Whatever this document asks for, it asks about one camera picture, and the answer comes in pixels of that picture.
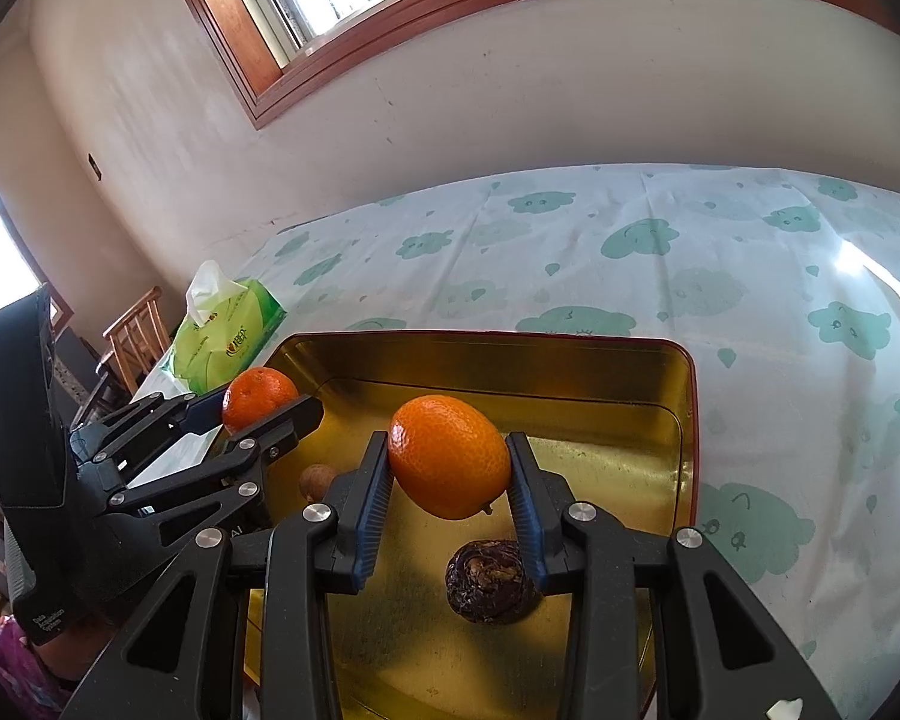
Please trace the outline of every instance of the hand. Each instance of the hand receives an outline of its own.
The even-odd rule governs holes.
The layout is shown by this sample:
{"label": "hand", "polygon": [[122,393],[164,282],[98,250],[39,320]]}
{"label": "hand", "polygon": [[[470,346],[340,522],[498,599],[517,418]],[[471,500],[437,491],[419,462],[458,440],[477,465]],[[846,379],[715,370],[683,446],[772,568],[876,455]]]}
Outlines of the hand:
{"label": "hand", "polygon": [[79,682],[116,632],[116,627],[92,614],[46,644],[34,646],[34,651],[50,674],[60,680]]}

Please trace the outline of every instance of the logo on tissue box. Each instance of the logo on tissue box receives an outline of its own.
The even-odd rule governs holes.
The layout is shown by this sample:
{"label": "logo on tissue box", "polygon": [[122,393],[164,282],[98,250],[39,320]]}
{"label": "logo on tissue box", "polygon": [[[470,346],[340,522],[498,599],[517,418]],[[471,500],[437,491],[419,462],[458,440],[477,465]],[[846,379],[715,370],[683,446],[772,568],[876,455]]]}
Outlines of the logo on tissue box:
{"label": "logo on tissue box", "polygon": [[240,351],[240,347],[244,345],[244,341],[246,340],[247,329],[241,325],[237,335],[233,337],[233,341],[226,345],[226,356],[233,357],[233,355]]}

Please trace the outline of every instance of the purple clothing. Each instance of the purple clothing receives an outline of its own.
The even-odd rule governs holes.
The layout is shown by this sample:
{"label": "purple clothing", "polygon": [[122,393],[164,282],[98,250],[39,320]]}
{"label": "purple clothing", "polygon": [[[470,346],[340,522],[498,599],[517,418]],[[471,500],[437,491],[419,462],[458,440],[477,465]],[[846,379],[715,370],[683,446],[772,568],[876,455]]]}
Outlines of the purple clothing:
{"label": "purple clothing", "polygon": [[70,699],[37,656],[12,617],[0,623],[0,684],[29,720],[58,720]]}

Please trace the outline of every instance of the orange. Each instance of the orange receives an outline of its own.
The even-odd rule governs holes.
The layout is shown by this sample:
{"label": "orange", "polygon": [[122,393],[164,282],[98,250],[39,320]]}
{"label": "orange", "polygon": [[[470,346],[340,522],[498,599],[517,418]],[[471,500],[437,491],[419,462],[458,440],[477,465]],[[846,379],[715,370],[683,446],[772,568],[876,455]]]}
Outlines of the orange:
{"label": "orange", "polygon": [[223,427],[231,435],[259,422],[300,395],[279,370],[252,367],[239,374],[223,396]]}
{"label": "orange", "polygon": [[388,450],[404,493],[435,517],[472,517],[509,485],[509,452],[493,423],[448,395],[423,395],[397,409]]}

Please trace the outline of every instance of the tablecloth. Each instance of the tablecloth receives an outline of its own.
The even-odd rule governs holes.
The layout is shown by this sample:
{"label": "tablecloth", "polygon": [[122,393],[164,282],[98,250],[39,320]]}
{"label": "tablecloth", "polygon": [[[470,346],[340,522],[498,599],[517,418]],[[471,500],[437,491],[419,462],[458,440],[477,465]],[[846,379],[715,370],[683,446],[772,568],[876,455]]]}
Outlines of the tablecloth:
{"label": "tablecloth", "polygon": [[672,338],[697,366],[698,525],[847,718],[900,677],[900,194],[790,170],[478,178],[283,230],[294,333]]}

